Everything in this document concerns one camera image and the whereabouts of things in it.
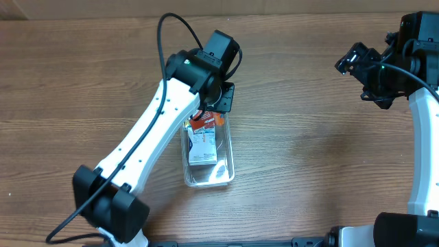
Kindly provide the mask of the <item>red medicine box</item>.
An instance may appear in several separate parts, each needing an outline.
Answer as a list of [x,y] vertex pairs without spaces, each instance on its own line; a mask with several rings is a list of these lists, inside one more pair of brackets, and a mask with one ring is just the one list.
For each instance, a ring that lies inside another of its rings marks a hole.
[[225,124],[225,114],[206,111],[197,121],[190,119],[189,125],[193,132],[220,127]]

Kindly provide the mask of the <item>white medicine box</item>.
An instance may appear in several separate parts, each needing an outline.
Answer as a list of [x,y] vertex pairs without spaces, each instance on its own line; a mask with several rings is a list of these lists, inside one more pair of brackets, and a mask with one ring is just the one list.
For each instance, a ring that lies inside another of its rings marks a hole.
[[189,138],[188,161],[190,165],[212,165],[217,162],[214,127],[200,132],[193,132],[191,127],[188,127],[187,134]]

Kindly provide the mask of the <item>clear plastic container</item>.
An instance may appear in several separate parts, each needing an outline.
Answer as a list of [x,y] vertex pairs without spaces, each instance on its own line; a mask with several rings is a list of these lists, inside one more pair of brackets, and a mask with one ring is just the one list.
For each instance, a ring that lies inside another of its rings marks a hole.
[[235,177],[227,113],[206,112],[181,126],[182,161],[189,187],[225,186]]

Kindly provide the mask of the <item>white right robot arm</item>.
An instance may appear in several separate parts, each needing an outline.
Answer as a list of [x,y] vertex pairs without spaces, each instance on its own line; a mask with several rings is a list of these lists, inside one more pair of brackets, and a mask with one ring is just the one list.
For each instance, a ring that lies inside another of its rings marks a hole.
[[379,53],[355,43],[336,63],[362,86],[361,99],[389,109],[408,100],[413,124],[414,173],[406,213],[380,213],[372,224],[336,226],[321,246],[438,245],[438,13],[402,16]]

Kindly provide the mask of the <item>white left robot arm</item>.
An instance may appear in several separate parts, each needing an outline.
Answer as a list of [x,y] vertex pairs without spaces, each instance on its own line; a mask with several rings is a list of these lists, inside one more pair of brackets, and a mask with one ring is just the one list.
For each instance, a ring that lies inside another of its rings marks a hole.
[[123,141],[95,169],[80,166],[72,178],[75,204],[98,229],[105,246],[147,246],[142,232],[149,207],[138,199],[163,150],[190,117],[231,110],[231,64],[239,44],[216,30],[203,48],[169,57],[154,99]]

